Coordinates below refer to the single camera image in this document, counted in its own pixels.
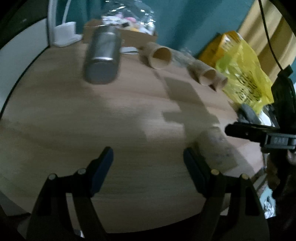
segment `cardboard box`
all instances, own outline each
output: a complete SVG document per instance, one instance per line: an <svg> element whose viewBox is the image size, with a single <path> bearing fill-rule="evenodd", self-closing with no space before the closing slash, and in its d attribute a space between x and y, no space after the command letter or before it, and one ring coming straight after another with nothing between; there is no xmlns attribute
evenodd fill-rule
<svg viewBox="0 0 296 241"><path fill-rule="evenodd" d="M83 43L89 43L92 34L96 28L102 25L102 20L92 19L87 22L83 27ZM148 42L155 42L157 40L157 33L154 32L153 35L135 32L127 29L119 29L122 46L123 47L136 47L140 48Z"/></svg>
<svg viewBox="0 0 296 241"><path fill-rule="evenodd" d="M127 29L119 29L119 31L123 47L140 48L145 46L148 42L156 42L157 40L157 34L155 32L154 35L149 35Z"/></svg>

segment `cardboard tube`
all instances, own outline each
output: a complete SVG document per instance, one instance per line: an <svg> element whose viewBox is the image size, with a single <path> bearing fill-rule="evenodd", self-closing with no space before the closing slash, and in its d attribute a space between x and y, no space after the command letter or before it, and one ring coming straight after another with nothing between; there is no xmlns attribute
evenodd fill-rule
<svg viewBox="0 0 296 241"><path fill-rule="evenodd" d="M198 59L188 65L187 70L190 76L201 85L209 86L215 82L216 70Z"/></svg>
<svg viewBox="0 0 296 241"><path fill-rule="evenodd" d="M219 127L203 130L194 142L194 148L206 159L212 169L224 173L244 163L239 152L226 139L226 135Z"/></svg>
<svg viewBox="0 0 296 241"><path fill-rule="evenodd" d="M154 69L164 69L172 61L172 53L169 48L154 42L148 42L142 51L148 59L149 65Z"/></svg>
<svg viewBox="0 0 296 241"><path fill-rule="evenodd" d="M221 90L225 87L227 82L228 82L228 78L224 76L222 73L220 73L219 71L217 71L212 87L214 88L215 91Z"/></svg>

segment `screw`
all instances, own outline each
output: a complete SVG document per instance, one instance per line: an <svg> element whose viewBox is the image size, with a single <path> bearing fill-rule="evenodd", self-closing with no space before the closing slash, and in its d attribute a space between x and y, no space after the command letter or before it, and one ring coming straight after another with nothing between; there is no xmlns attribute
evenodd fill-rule
<svg viewBox="0 0 296 241"><path fill-rule="evenodd" d="M57 177L57 175L55 175L54 173L52 173L52 174L50 174L50 175L48 176L48 179L52 181L52 180L54 180L56 177Z"/></svg>
<svg viewBox="0 0 296 241"><path fill-rule="evenodd" d="M245 180L248 180L248 179L249 179L249 176L248 176L247 174L244 174L244 173L243 173L243 174L242 174L242 178L245 179Z"/></svg>
<svg viewBox="0 0 296 241"><path fill-rule="evenodd" d="M77 173L78 173L79 175L84 175L84 174L86 173L86 169L85 169L85 168L81 168L81 169L79 169L79 170L77 171Z"/></svg>
<svg viewBox="0 0 296 241"><path fill-rule="evenodd" d="M212 169L211 173L215 176L218 176L220 172L217 169Z"/></svg>

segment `white wall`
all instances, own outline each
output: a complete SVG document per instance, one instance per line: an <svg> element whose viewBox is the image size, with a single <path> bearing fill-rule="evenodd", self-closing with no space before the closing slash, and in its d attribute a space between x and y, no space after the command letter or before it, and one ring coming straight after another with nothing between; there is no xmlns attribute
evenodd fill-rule
<svg viewBox="0 0 296 241"><path fill-rule="evenodd" d="M0 110L29 64L47 46L47 19L28 27L0 49Z"/></svg>

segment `clear plastic bag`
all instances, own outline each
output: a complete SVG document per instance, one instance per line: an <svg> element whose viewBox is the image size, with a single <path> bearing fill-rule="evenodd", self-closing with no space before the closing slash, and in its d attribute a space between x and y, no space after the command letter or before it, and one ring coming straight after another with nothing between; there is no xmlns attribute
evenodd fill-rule
<svg viewBox="0 0 296 241"><path fill-rule="evenodd" d="M140 0L106 1L102 20L106 25L128 27L150 35L155 29L154 11Z"/></svg>
<svg viewBox="0 0 296 241"><path fill-rule="evenodd" d="M195 58L188 48L182 48L180 51L172 49L171 51L173 54L172 62L178 67L187 67L195 61Z"/></svg>
<svg viewBox="0 0 296 241"><path fill-rule="evenodd" d="M269 196L266 198L266 200L264 202L263 211L264 211L264 216L265 216L266 219L275 216L274 208L273 208L273 206L271 204Z"/></svg>

